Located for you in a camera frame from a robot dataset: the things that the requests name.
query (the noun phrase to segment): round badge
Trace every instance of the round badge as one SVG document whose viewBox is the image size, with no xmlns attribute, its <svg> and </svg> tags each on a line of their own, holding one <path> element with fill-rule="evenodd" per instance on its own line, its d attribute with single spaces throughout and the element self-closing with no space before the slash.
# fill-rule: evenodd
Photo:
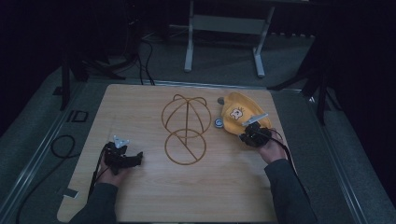
<svg viewBox="0 0 396 224">
<path fill-rule="evenodd" d="M 215 126 L 216 126 L 216 128 L 224 127 L 224 125 L 222 123 L 222 119 L 215 119 Z"/>
</svg>

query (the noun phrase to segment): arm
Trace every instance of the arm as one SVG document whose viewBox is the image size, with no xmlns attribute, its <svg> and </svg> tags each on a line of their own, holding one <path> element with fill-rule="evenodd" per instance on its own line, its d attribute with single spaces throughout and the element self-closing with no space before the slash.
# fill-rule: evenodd
<svg viewBox="0 0 396 224">
<path fill-rule="evenodd" d="M 121 169 L 118 175 L 113 175 L 101 160 L 99 178 L 87 204 L 70 220 L 70 224 L 116 224 L 115 203 L 117 192 L 122 180 L 130 173 Z"/>
<path fill-rule="evenodd" d="M 282 143 L 276 132 L 273 131 L 272 136 Z M 259 148 L 259 152 L 262 159 L 268 163 L 264 170 L 271 183 L 278 222 L 280 224 L 318 223 L 308 198 L 304 194 L 303 186 L 286 160 L 284 149 L 277 142 L 270 140 L 265 146 Z"/>
</svg>

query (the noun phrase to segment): dark sleeve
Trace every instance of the dark sleeve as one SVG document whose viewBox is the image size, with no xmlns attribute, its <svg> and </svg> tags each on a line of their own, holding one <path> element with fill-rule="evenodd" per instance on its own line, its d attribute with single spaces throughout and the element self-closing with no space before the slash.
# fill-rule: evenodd
<svg viewBox="0 0 396 224">
<path fill-rule="evenodd" d="M 264 170 L 271 183 L 274 208 L 279 224 L 318 223 L 303 187 L 287 160 L 273 161 Z"/>
<path fill-rule="evenodd" d="M 70 220 L 70 224 L 115 224 L 114 206 L 119 189 L 111 184 L 96 184 L 87 204 Z"/>
</svg>

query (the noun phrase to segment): yellow cap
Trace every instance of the yellow cap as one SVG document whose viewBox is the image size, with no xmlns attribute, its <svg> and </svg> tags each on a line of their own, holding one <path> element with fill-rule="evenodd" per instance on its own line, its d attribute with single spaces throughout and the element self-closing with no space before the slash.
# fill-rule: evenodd
<svg viewBox="0 0 396 224">
<path fill-rule="evenodd" d="M 224 97 L 224 107 L 221 111 L 224 129 L 227 132 L 241 134 L 246 127 L 243 122 L 248 121 L 252 116 L 261 115 L 264 111 L 254 102 L 239 92 L 231 92 Z M 272 128 L 268 117 L 258 120 L 262 128 Z"/>
</svg>

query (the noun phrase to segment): gray floor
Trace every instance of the gray floor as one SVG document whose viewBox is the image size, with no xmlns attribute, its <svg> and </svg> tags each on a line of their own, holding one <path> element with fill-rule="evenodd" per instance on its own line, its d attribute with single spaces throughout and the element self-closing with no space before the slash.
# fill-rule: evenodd
<svg viewBox="0 0 396 224">
<path fill-rule="evenodd" d="M 155 35 L 146 36 L 153 47 L 148 68 L 157 85 L 223 85 L 264 90 L 292 77 L 313 41 L 312 38 L 270 35 L 262 53 L 266 77 L 258 78 L 251 46 L 247 44 L 254 38 L 248 36 L 236 41 L 235 36 L 231 36 L 225 39 L 227 41 L 214 43 L 208 41 L 210 35 L 197 34 L 190 73 L 183 71 L 187 45 L 184 32 L 175 31 L 169 42 L 163 42 Z M 142 44 L 140 51 L 145 61 L 149 45 Z M 118 60 L 117 57 L 112 58 L 112 62 Z M 136 66 L 121 69 L 118 73 L 128 78 L 117 83 L 139 84 Z M 106 86 L 110 83 L 116 81 L 99 74 L 92 74 L 87 83 L 73 81 L 73 101 L 61 112 L 60 97 L 52 95 L 55 87 L 61 84 L 60 70 L 57 70 L 47 78 L 2 136 L 0 199 L 9 205 L 2 207 L 0 213 L 8 215 L 2 219 L 4 223 L 15 223 L 22 193 L 29 192 L 60 161 L 49 150 L 49 143 L 55 136 L 72 134 L 76 139 L 72 154 L 82 150 Z M 304 82 L 300 82 L 291 88 L 298 90 L 303 85 Z M 320 223 L 396 223 L 395 209 L 344 113 L 329 105 L 325 112 L 326 126 L 322 127 L 315 117 L 316 104 L 297 91 L 273 92 L 273 96 L 298 173 Z M 71 110 L 89 112 L 87 122 L 67 122 Z M 64 155 L 71 145 L 63 139 L 54 147 Z M 33 157 L 42 158 L 43 162 L 38 164 L 36 172 L 30 174 L 23 169 Z M 56 213 L 62 192 L 77 161 L 78 158 L 66 160 L 40 185 L 24 205 L 21 223 L 59 223 Z M 18 180 L 27 180 L 25 186 L 29 187 L 19 188 L 21 183 Z"/>
</svg>

